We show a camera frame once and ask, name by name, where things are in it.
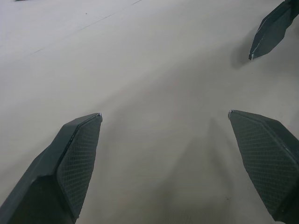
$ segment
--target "diamond pattern texture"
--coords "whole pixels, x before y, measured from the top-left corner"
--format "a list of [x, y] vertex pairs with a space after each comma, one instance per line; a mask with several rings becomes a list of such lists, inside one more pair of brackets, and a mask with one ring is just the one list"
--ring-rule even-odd
[[57, 170], [58, 183], [75, 218], [79, 217], [92, 176], [100, 122], [98, 117], [78, 129]]
[[298, 140], [280, 122], [261, 115], [232, 111], [230, 121], [245, 169], [275, 215], [299, 178]]

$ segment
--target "textured fork surface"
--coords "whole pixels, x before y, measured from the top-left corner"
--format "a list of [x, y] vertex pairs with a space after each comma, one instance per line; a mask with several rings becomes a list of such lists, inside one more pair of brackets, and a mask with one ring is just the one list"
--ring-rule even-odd
[[93, 173], [100, 122], [98, 118], [79, 128], [57, 170], [58, 183], [76, 218], [81, 212]]
[[298, 141], [276, 120], [240, 111], [232, 111], [229, 118], [246, 171], [275, 216], [297, 187]]

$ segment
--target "concrete floor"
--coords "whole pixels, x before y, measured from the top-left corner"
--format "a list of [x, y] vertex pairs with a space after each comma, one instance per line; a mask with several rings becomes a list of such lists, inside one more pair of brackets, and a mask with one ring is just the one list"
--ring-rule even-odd
[[78, 224], [270, 224], [230, 109], [299, 136], [299, 26], [249, 62], [281, 0], [0, 2], [0, 203], [66, 122], [102, 112]]

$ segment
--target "scratch mark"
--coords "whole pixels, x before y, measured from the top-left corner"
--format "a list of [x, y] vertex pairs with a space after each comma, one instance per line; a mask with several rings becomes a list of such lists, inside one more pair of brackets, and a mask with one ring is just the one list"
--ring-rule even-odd
[[136, 3], [140, 2], [140, 1], [142, 1], [142, 0], [137, 1], [137, 2], [133, 3], [132, 5], [135, 5]]

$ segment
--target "gray floor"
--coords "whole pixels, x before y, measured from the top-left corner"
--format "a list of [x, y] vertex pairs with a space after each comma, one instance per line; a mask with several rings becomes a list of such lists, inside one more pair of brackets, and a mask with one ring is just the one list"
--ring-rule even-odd
[[66, 122], [102, 112], [78, 224], [271, 224], [230, 109], [299, 136], [299, 25], [249, 62], [280, 0], [0, 3], [0, 202]]

